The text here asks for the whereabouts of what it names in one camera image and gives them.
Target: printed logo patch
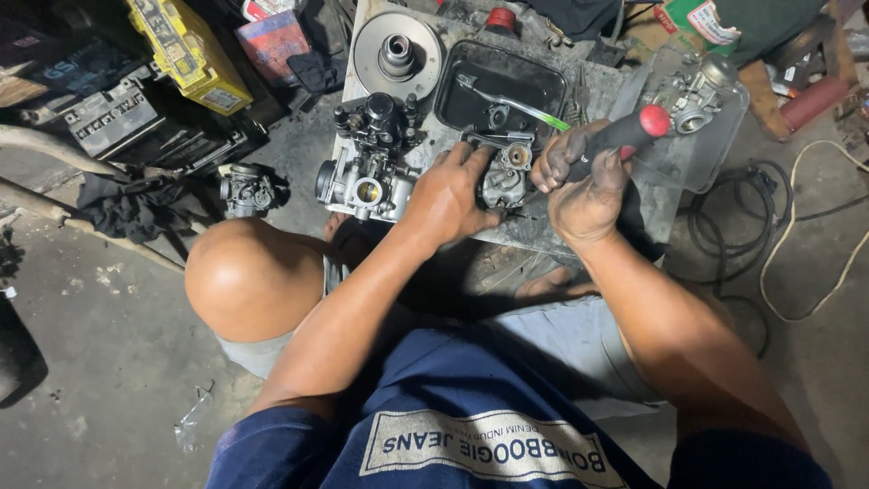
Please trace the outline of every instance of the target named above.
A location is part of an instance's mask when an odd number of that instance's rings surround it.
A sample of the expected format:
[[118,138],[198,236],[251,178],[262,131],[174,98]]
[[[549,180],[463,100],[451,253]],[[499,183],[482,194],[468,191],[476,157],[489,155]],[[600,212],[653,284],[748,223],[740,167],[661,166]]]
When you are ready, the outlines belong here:
[[432,410],[375,414],[359,475],[443,464],[480,479],[577,479],[589,487],[627,487],[600,450],[597,434],[567,421],[515,411],[451,418]]

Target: forearm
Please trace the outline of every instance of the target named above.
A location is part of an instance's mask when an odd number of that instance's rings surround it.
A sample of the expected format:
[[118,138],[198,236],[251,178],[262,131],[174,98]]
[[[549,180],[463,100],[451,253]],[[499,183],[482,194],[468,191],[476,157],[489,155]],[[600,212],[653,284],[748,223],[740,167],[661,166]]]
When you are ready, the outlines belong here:
[[416,242],[415,233],[394,226],[295,329],[251,411],[346,389],[362,369],[399,292],[433,252]]
[[677,409],[770,419],[804,445],[760,362],[705,302],[618,233],[572,244],[607,301],[646,382]]

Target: yellow battery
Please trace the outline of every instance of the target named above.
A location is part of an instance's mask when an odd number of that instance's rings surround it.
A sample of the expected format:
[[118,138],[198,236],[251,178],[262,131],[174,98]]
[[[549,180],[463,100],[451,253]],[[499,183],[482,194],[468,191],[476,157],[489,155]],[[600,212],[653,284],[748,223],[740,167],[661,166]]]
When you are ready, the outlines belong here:
[[181,0],[126,0],[129,19],[181,94],[228,116],[253,101],[209,26]]

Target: dirty hand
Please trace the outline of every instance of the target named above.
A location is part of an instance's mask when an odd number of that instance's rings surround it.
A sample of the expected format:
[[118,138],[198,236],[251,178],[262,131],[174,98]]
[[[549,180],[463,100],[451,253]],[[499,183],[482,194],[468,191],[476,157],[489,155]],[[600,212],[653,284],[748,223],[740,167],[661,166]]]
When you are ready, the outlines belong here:
[[422,234],[435,249],[498,225],[502,213],[480,209],[475,198],[477,182],[493,153],[492,146],[484,144],[474,151],[460,142],[438,155],[417,180],[399,225]]
[[615,232],[622,194],[630,178],[630,163],[622,165],[618,151],[608,148],[598,154],[591,175],[581,182],[564,182],[588,138],[607,124],[606,120],[595,121],[553,137],[531,170],[531,181],[549,194],[549,220],[555,232],[572,246]]

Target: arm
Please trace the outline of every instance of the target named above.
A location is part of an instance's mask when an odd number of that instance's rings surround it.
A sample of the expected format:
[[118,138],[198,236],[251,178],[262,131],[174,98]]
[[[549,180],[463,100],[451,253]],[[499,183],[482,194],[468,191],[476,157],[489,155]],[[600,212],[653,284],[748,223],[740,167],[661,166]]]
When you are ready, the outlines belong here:
[[416,183],[401,221],[296,328],[249,413],[300,405],[326,419],[332,395],[362,369],[401,288],[438,247],[500,222],[481,211],[474,189],[494,148],[444,151]]
[[[596,123],[598,129],[605,123]],[[784,401],[721,316],[646,261],[615,230],[630,164],[601,153],[592,175],[563,184],[586,138],[554,141],[532,171],[550,192],[553,227],[585,264],[644,380],[678,411],[678,434],[709,428],[758,432],[808,452]]]

